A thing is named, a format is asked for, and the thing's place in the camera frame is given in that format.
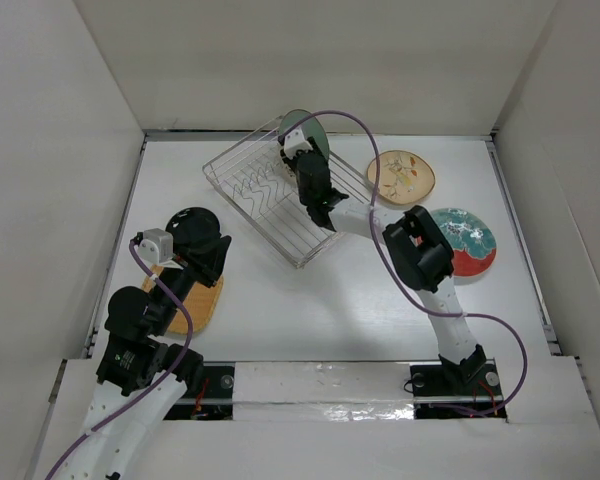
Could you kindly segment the cream plate with black spot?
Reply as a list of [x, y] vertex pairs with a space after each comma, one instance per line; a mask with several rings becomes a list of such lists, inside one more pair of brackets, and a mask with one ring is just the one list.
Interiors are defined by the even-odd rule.
[[291, 177], [294, 178], [296, 175], [296, 163], [294, 160], [289, 159], [283, 150], [280, 150], [280, 158], [284, 171]]

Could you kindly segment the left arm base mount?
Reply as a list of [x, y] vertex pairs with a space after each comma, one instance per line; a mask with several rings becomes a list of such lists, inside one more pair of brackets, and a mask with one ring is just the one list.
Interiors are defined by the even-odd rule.
[[233, 418], [235, 364], [211, 362], [195, 392], [187, 392], [165, 415], [166, 421], [222, 421]]

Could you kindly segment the light blue flower plate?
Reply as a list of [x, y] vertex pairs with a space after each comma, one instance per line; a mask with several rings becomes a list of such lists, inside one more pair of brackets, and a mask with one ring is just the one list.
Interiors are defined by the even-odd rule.
[[313, 146], [313, 152], [320, 153], [326, 159], [330, 155], [330, 146], [326, 131], [316, 117], [310, 118], [310, 112], [303, 109], [294, 109], [287, 112], [278, 128], [278, 143], [283, 148], [283, 137], [291, 130], [301, 127], [305, 136]]

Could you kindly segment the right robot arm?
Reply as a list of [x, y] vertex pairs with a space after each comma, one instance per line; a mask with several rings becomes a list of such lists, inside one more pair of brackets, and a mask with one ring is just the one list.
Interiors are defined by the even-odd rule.
[[333, 232], [368, 238], [400, 287], [414, 291], [434, 329], [442, 381], [464, 393], [486, 364], [483, 347], [472, 334], [453, 282], [453, 249], [421, 206], [405, 212], [374, 208], [332, 186], [329, 162], [318, 149], [280, 152], [296, 180], [300, 203], [311, 220]]

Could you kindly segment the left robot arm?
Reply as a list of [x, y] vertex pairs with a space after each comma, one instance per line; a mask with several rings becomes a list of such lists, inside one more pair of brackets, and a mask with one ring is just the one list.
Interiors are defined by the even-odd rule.
[[149, 231], [129, 252], [154, 283], [151, 291], [124, 287], [111, 297], [107, 345], [79, 437], [55, 461], [49, 479], [127, 479], [168, 411], [203, 382], [203, 357], [191, 350], [193, 318], [184, 300], [192, 287], [217, 284], [231, 244], [228, 236], [170, 245]]

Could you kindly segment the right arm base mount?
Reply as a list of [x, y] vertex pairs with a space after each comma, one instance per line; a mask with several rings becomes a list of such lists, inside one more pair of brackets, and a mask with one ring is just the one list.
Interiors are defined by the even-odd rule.
[[488, 362], [466, 385], [453, 386], [439, 363], [410, 365], [410, 377], [403, 390], [412, 395], [415, 418], [424, 419], [506, 419], [506, 408], [486, 414], [504, 400], [499, 376]]

